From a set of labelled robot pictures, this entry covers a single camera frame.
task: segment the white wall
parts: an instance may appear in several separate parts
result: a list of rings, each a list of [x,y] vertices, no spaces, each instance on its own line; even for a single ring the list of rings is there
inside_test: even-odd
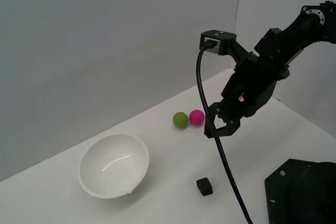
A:
[[[299,15],[303,5],[319,5],[325,1],[239,0],[237,40],[252,51],[269,28],[285,29]],[[274,96],[336,137],[335,69],[336,45],[314,44],[290,64],[291,74],[287,80],[278,82]]]
[[[236,5],[0,0],[0,180],[193,86],[200,33],[233,31]]]

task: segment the table surface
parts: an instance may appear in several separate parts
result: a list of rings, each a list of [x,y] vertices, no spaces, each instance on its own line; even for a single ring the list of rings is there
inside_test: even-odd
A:
[[[219,101],[233,73],[204,82],[208,103]],[[107,131],[0,183],[0,223],[245,223],[214,140],[203,128],[177,130],[175,112],[200,109],[192,87]],[[254,223],[268,223],[264,179],[289,158],[336,162],[336,139],[271,99],[241,128],[222,139],[240,193]],[[140,186],[117,199],[94,198],[77,182],[86,148],[114,132],[143,139],[150,166]],[[196,180],[208,177],[214,193],[203,197]]]

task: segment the small black block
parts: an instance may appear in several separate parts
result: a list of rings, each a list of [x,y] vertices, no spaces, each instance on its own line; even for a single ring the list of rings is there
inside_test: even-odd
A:
[[[208,178],[201,178],[196,181],[197,187],[203,196],[212,194],[212,186]]]

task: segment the magenta ball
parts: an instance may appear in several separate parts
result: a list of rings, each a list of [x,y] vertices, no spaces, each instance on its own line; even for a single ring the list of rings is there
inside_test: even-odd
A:
[[[205,115],[200,110],[193,110],[189,115],[189,121],[191,124],[200,126],[204,123]]]

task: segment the black wire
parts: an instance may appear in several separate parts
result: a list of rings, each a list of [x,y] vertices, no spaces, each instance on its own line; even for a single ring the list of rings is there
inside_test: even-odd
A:
[[[235,179],[233,178],[233,175],[231,173],[231,170],[230,170],[230,167],[229,167],[229,164],[227,163],[227,159],[226,159],[226,156],[225,156],[225,153],[224,153],[224,149],[223,149],[223,146],[222,146],[222,143],[219,139],[219,136],[217,134],[217,131],[216,131],[216,126],[214,124],[214,122],[212,122],[211,120],[211,115],[210,115],[210,112],[209,112],[209,109],[208,109],[208,104],[206,102],[206,99],[205,99],[205,95],[204,95],[204,91],[203,91],[203,86],[202,86],[202,80],[201,80],[201,61],[202,61],[202,56],[203,56],[203,53],[204,51],[208,49],[208,47],[202,47],[200,49],[200,52],[198,53],[198,56],[197,56],[197,63],[196,63],[196,80],[197,80],[197,87],[198,87],[198,92],[199,92],[199,96],[201,97],[201,102],[202,102],[202,105],[203,105],[203,109],[204,109],[204,112],[205,112],[205,117],[209,123],[209,126],[210,126],[210,130],[212,132],[212,135],[214,136],[215,138],[215,141],[216,141],[216,145],[217,145],[217,148],[218,148],[218,151],[219,151],[219,155],[220,155],[220,158],[223,162],[223,165],[224,165],[224,169],[225,169],[225,172],[227,174],[227,177],[230,181],[230,184],[232,186],[232,189],[233,189],[233,192],[235,193],[236,197],[237,197],[237,200],[239,202],[239,205],[243,211],[243,214],[246,218],[246,221],[248,224],[253,224],[248,212],[247,212],[247,209],[246,209],[246,206],[244,204],[244,201],[240,195],[240,192],[238,190],[238,187],[236,185],[236,182],[235,182]]]

